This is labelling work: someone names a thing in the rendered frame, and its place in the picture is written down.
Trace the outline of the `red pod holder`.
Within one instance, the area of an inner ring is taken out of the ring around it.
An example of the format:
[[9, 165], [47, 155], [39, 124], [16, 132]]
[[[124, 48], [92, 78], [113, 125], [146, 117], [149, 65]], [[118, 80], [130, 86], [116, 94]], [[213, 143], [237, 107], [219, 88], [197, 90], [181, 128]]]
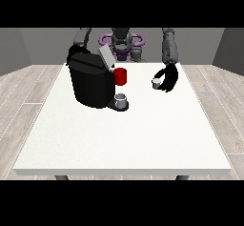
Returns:
[[124, 68], [116, 68], [113, 71], [114, 84], [117, 86], [123, 86], [127, 83], [127, 70]]

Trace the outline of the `small grey cup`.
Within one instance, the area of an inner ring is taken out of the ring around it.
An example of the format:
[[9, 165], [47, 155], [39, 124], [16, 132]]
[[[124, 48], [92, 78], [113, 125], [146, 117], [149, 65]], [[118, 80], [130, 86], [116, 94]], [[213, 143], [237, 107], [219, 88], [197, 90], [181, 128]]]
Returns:
[[117, 109], [124, 109], [127, 106], [127, 96], [123, 93], [118, 93], [114, 97], [114, 100]]

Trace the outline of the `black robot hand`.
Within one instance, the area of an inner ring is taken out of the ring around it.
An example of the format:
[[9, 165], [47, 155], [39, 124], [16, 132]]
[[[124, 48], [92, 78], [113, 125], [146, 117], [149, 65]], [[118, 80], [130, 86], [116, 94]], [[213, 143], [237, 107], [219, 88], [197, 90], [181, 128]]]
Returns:
[[154, 77], [160, 78], [162, 75], [165, 76], [163, 82], [159, 85], [158, 89], [165, 92], [170, 92], [177, 80], [178, 80], [178, 70], [174, 63], [169, 63], [164, 69], [161, 69]]
[[91, 52], [87, 50], [85, 47], [80, 47], [78, 45], [72, 45], [69, 48], [69, 53], [67, 56], [67, 63], [70, 61], [81, 62], [86, 58], [86, 54], [90, 54]]

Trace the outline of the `pale grey machine lid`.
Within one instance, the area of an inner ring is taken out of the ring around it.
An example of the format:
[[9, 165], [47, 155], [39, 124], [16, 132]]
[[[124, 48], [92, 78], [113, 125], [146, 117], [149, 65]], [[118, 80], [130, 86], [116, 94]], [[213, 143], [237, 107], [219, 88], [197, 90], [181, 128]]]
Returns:
[[106, 67], [108, 69], [110, 69], [115, 63], [115, 58], [113, 57], [109, 46], [104, 45], [104, 46], [100, 47], [97, 51], [98, 51], [99, 55], [102, 57]]

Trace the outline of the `black coffee machine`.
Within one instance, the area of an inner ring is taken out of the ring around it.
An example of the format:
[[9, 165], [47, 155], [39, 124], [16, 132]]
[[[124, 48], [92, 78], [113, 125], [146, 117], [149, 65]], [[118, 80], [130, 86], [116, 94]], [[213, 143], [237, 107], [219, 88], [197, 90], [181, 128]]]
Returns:
[[81, 104], [96, 109], [111, 108], [118, 112], [124, 112], [129, 108], [117, 109], [114, 97], [114, 70], [109, 70], [99, 54], [86, 54], [86, 58], [81, 61], [70, 61], [68, 63], [71, 82], [75, 98]]

